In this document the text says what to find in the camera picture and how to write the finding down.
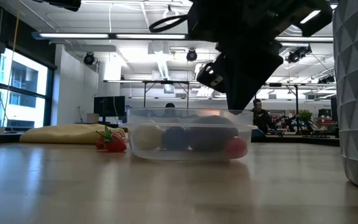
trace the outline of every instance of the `table surface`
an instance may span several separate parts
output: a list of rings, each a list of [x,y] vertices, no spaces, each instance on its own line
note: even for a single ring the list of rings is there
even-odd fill
[[[251,144],[224,164],[0,145],[0,223],[357,223],[338,147]]]

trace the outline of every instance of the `person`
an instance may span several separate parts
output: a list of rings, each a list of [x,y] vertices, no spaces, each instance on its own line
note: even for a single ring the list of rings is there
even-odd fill
[[[175,108],[175,105],[173,103],[167,103],[165,105],[166,108]]]
[[[165,118],[174,118],[175,117],[175,105],[173,103],[167,103],[165,105],[164,117]]]
[[[254,125],[257,126],[264,134],[267,134],[267,126],[276,130],[269,114],[267,111],[262,109],[262,102],[260,99],[254,100],[254,109],[251,111],[254,113]]]

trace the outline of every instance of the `green plant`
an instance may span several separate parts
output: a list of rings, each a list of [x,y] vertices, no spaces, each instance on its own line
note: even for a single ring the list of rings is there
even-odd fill
[[[300,121],[307,123],[311,120],[312,115],[313,113],[311,113],[310,111],[302,111],[301,113],[299,113],[298,117]]]

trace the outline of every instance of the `toy strawberry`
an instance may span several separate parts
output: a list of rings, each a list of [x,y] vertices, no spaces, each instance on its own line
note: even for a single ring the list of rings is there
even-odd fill
[[[112,133],[107,126],[104,127],[104,131],[96,131],[101,137],[96,142],[98,149],[107,149],[109,152],[124,152],[127,149],[124,140],[119,134]]]

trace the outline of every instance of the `clear plastic bin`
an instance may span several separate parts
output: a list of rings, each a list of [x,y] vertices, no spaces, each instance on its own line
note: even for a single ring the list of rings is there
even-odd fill
[[[228,161],[247,154],[253,114],[227,110],[129,109],[131,152],[158,161]]]

